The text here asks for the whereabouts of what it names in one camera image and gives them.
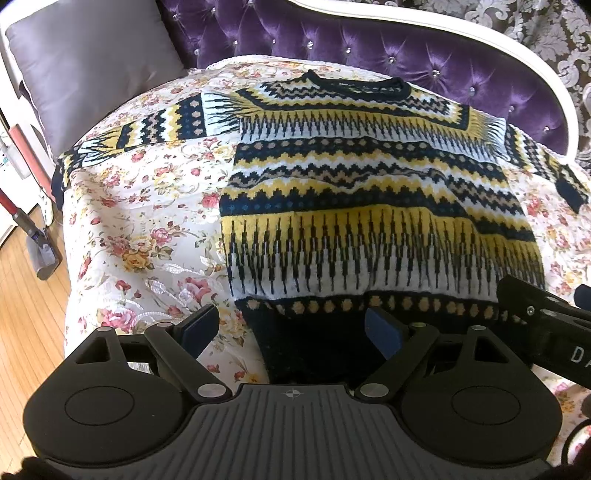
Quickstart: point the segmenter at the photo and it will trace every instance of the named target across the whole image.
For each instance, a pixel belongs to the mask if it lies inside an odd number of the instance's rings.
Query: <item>sweater neckline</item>
[[[407,99],[411,94],[411,86],[400,77],[392,77],[377,82],[327,79],[319,76],[314,70],[308,70],[303,77],[324,90],[341,95],[345,94],[356,99],[398,102]]]

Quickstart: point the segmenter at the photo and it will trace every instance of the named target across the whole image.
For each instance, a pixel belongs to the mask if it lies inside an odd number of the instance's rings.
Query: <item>round black pad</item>
[[[101,408],[89,409],[99,403]],[[67,415],[82,425],[108,425],[124,419],[134,407],[134,397],[115,387],[90,387],[74,393],[66,402]]]
[[[525,365],[494,362],[412,383],[401,412],[428,450],[468,465],[507,465],[547,453],[562,422],[558,402]]]
[[[180,391],[131,369],[112,333],[106,339],[110,358],[71,355],[27,403],[25,431],[41,457],[66,465],[114,465],[154,451],[180,427],[185,417]],[[80,351],[90,345],[92,353],[93,340]]]
[[[513,393],[496,387],[468,387],[452,397],[454,411],[464,420],[500,425],[513,420],[521,409]]]

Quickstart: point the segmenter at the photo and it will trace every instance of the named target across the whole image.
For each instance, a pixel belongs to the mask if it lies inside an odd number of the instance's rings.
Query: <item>red vacuum handle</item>
[[[0,205],[2,205],[10,215],[17,214],[17,206],[11,202],[10,198],[0,189]]]

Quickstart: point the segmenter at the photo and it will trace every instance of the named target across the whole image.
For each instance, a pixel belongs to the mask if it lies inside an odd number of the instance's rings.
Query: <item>ribbed gray panel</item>
[[[244,385],[233,400],[197,408],[174,441],[129,465],[57,466],[79,480],[528,480],[548,468],[454,465],[410,440],[388,407],[358,402],[341,385],[295,389]]]

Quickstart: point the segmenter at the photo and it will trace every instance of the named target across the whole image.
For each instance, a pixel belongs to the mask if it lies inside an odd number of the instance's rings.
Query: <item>floral bedspread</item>
[[[205,84],[235,90],[252,82],[302,75],[313,68],[325,77],[379,80],[384,76],[353,67],[270,57],[235,57],[193,70],[121,106],[95,126],[91,138],[165,108]],[[95,328],[141,333],[162,320],[180,321],[213,303],[220,331],[199,357],[232,388],[265,382],[261,354],[230,296],[219,227],[219,197],[230,175],[235,144],[208,137],[152,145],[74,172],[64,204],[64,237],[72,281],[66,314],[68,355]],[[571,168],[589,185],[576,164]],[[544,257],[548,288],[572,300],[588,283],[591,265],[591,208],[575,215],[549,182],[506,166]],[[560,445],[583,419],[580,403],[590,392],[556,375],[536,370],[564,413]],[[577,446],[583,441],[584,433]]]

